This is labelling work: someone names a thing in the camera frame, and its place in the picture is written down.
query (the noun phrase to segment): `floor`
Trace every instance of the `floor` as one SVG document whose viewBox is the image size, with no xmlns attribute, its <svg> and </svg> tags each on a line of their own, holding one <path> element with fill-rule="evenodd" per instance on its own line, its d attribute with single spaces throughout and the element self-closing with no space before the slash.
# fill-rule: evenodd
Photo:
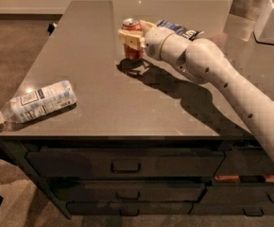
<svg viewBox="0 0 274 227">
<path fill-rule="evenodd" d="M 49 37 L 44 20 L 0 20 L 0 109 L 12 98 L 30 66 Z M 21 168 L 0 151 L 0 227 L 37 226 L 274 226 L 274 217 L 248 218 L 245 216 L 139 216 L 73 217 L 66 219 L 38 190 Z"/>
</svg>

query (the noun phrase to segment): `table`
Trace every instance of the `table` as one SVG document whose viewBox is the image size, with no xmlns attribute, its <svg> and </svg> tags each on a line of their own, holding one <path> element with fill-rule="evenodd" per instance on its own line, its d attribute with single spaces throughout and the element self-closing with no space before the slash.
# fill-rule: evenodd
<svg viewBox="0 0 274 227">
<path fill-rule="evenodd" d="M 249 11 L 249 1 L 257 9 Z M 123 60 L 117 39 L 128 17 L 204 30 L 274 99 L 274 46 L 252 35 L 263 3 L 73 1 L 16 96 L 68 79 L 77 105 L 0 130 L 0 146 L 67 218 L 274 215 L 274 184 L 260 180 L 274 165 L 225 98 L 164 62 Z M 221 183 L 222 176 L 240 179 Z"/>
</svg>

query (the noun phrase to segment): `red can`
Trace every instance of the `red can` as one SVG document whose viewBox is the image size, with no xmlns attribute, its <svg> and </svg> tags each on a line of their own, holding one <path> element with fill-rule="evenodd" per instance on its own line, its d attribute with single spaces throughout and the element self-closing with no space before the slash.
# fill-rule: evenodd
<svg viewBox="0 0 274 227">
<path fill-rule="evenodd" d="M 122 23 L 122 29 L 132 31 L 142 31 L 139 20 L 128 18 Z M 138 60 L 144 56 L 144 50 L 135 50 L 125 44 L 125 55 L 129 60 Z"/>
</svg>

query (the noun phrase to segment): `robotic arm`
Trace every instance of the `robotic arm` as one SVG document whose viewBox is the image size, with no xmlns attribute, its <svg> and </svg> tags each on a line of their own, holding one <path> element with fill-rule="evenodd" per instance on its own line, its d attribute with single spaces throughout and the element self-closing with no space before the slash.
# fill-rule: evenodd
<svg viewBox="0 0 274 227">
<path fill-rule="evenodd" d="M 241 76 L 222 51 L 207 39 L 189 41 L 173 30 L 141 21 L 143 34 L 119 30 L 120 40 L 144 48 L 194 83 L 209 81 L 229 101 L 274 163 L 274 101 Z"/>
</svg>

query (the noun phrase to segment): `drawer handle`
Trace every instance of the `drawer handle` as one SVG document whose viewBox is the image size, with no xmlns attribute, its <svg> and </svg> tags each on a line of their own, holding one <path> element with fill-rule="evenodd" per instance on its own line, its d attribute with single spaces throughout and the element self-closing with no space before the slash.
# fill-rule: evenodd
<svg viewBox="0 0 274 227">
<path fill-rule="evenodd" d="M 139 216 L 139 209 L 136 210 L 136 213 L 131 213 L 127 211 L 123 211 L 122 209 L 119 209 L 119 215 L 124 217 L 136 217 Z"/>
<path fill-rule="evenodd" d="M 133 198 L 122 197 L 119 193 L 116 193 L 116 198 L 117 198 L 119 201 L 137 201 L 137 200 L 140 199 L 140 192 L 138 191 L 137 197 L 133 197 Z"/>
<path fill-rule="evenodd" d="M 141 170 L 140 163 L 137 165 L 137 168 L 133 169 L 133 170 L 118 170 L 118 169 L 116 169 L 114 163 L 111 163 L 111 172 L 112 173 L 138 173 L 138 172 L 140 172 L 140 170 Z"/>
</svg>

